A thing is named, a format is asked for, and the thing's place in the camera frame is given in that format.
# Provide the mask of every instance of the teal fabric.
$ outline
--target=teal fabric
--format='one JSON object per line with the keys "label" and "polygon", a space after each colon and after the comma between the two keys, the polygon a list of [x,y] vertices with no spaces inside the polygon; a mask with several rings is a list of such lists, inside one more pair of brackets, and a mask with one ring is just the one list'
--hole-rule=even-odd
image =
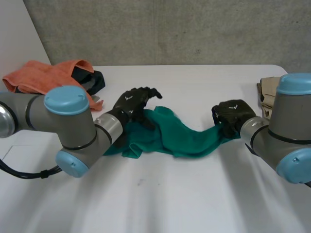
{"label": "teal fabric", "polygon": [[198,132],[185,126],[169,108],[156,107],[144,111],[156,125],[156,130],[150,131],[138,123],[129,123],[125,128],[127,144],[123,148],[112,145],[105,155],[122,153],[124,157],[137,159],[143,152],[157,151],[174,157],[200,158],[231,140],[224,137],[221,124]]}

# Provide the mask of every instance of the beige cloth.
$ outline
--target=beige cloth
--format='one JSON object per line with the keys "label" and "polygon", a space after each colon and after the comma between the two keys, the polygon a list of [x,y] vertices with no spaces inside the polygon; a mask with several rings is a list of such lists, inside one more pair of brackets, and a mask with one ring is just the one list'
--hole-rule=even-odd
{"label": "beige cloth", "polygon": [[270,119],[272,114],[274,99],[276,97],[276,88],[279,81],[280,77],[269,77],[261,79],[260,83],[257,84],[262,113],[267,119]]}

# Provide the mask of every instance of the orange cloth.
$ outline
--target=orange cloth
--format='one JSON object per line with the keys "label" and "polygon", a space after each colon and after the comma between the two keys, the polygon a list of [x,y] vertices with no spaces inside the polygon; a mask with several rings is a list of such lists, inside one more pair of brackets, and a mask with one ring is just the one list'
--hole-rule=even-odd
{"label": "orange cloth", "polygon": [[[37,61],[29,61],[21,69],[5,75],[2,80],[6,88],[14,93],[17,87],[23,93],[41,93],[43,95],[46,95],[56,87],[65,85],[78,86],[83,89],[71,77],[75,66],[94,73],[92,65],[84,60],[62,62],[54,66]],[[103,100],[94,102],[87,92],[86,96],[92,110],[102,110]]]}

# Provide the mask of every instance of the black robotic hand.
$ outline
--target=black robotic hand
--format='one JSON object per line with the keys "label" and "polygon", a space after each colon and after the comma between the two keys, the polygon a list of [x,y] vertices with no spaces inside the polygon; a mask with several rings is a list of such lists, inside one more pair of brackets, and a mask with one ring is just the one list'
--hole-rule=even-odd
{"label": "black robotic hand", "polygon": [[222,123],[227,138],[240,134],[243,124],[250,118],[256,117],[253,109],[243,100],[228,100],[212,108],[215,125]]}
{"label": "black robotic hand", "polygon": [[[146,129],[154,130],[156,127],[144,115],[144,107],[148,100],[155,96],[159,99],[162,98],[162,95],[155,88],[133,88],[130,91],[124,92],[113,106],[113,109],[108,113],[114,115],[121,122],[123,128],[128,122],[138,122]],[[125,145],[126,140],[126,132],[123,131],[123,134],[116,140],[114,145],[122,147]]]}

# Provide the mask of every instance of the table surface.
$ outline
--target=table surface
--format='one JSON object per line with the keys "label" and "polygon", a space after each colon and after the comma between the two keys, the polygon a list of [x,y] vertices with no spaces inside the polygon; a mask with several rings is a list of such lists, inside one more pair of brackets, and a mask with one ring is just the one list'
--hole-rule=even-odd
{"label": "table surface", "polygon": [[[95,67],[106,87],[97,95],[108,111],[133,87],[157,88],[162,100],[190,128],[213,126],[211,108],[243,99],[261,116],[256,83],[286,71],[256,66]],[[12,168],[38,172],[55,165],[57,135],[22,131],[0,140]],[[139,159],[103,157],[82,178],[61,172],[21,180],[0,172],[1,233],[306,233],[311,189],[286,183],[241,140],[202,159],[144,153]]]}

